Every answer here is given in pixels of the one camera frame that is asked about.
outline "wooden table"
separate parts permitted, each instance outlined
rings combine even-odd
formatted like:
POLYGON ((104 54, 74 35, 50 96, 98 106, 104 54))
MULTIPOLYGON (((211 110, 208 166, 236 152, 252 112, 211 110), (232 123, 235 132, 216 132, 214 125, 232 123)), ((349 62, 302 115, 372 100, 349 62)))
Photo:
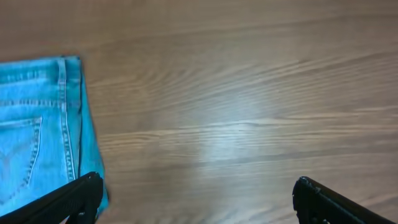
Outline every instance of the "wooden table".
POLYGON ((0 60, 78 54, 99 223, 298 223, 308 175, 398 222, 398 1, 0 0, 0 60))

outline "blue jeans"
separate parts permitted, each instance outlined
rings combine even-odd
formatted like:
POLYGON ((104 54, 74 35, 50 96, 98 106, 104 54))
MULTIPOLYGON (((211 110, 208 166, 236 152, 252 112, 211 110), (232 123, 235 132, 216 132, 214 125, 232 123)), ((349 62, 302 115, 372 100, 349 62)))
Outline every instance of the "blue jeans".
POLYGON ((0 216, 90 171, 104 178, 80 59, 0 63, 0 216))

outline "brown wooden tabletop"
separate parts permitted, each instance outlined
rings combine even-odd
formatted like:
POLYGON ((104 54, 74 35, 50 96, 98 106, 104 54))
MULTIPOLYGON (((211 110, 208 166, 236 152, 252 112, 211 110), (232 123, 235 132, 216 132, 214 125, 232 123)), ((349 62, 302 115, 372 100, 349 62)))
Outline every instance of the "brown wooden tabletop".
POLYGON ((77 54, 99 223, 298 223, 301 175, 398 222, 398 1, 0 0, 0 60, 77 54))

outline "jeans pocket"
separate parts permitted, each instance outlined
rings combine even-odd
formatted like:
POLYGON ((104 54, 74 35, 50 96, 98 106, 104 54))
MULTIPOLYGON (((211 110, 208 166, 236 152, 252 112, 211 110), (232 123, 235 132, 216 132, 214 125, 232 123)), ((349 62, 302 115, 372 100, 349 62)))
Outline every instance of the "jeans pocket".
POLYGON ((0 205, 29 185, 42 118, 0 122, 0 205))

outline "denim shorts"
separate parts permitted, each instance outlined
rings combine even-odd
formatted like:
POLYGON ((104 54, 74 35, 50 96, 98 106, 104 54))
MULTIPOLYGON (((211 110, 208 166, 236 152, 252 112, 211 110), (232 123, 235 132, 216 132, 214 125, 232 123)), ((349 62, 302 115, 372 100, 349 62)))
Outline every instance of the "denim shorts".
POLYGON ((104 178, 80 59, 0 63, 0 216, 91 171, 104 178))

